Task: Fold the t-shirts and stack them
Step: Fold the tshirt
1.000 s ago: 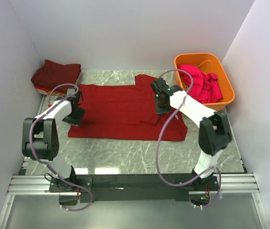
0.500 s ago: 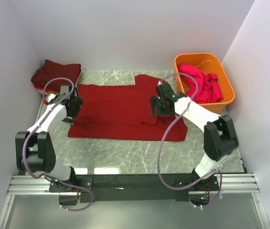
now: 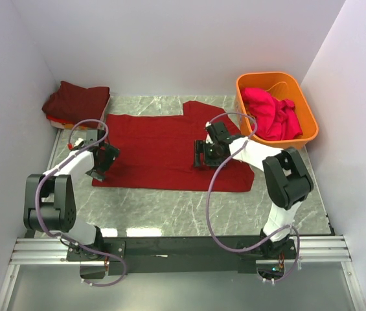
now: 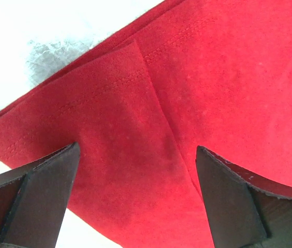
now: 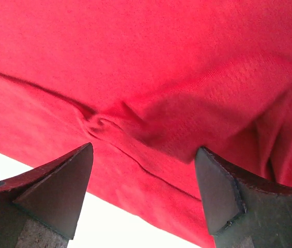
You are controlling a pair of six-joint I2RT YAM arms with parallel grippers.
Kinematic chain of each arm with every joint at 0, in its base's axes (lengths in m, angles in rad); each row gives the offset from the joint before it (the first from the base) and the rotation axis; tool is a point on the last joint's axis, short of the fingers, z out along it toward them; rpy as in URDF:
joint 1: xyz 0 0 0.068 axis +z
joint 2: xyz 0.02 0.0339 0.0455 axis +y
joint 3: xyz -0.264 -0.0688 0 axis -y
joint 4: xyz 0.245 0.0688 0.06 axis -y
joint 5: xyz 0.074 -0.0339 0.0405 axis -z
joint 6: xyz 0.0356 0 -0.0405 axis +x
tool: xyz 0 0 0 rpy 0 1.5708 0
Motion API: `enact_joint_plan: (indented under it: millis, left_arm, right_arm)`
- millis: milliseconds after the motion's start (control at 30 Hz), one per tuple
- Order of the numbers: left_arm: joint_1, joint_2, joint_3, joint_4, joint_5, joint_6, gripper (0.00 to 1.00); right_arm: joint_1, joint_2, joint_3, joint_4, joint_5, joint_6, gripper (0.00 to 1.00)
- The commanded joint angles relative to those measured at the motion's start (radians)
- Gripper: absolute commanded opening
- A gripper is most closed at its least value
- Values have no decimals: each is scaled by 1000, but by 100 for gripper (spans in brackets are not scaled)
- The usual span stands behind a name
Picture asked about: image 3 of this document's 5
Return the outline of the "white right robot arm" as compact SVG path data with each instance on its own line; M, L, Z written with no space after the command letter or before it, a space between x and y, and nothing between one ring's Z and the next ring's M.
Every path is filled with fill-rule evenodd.
M257 143L244 135L231 135L223 122L207 122L206 140L196 143L207 157L219 165L212 175L206 196L206 223L214 242L231 253L246 253L260 248L263 256L275 258L282 244L289 239L298 208L314 189L312 178L299 151L294 147L279 149ZM230 161L246 163L264 173L266 188L271 200L268 219L261 230L261 240L246 248L230 248L214 233L209 218L209 204L214 183L222 168Z

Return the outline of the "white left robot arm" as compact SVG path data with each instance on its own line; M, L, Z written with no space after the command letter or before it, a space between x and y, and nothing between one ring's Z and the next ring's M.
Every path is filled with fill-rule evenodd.
M105 141L105 130L88 130L71 146L69 155L42 174L31 174L25 184L23 223L29 230L49 233L82 245L89 260L100 259L105 245L100 228L76 215L74 184L85 175L104 181L120 150Z

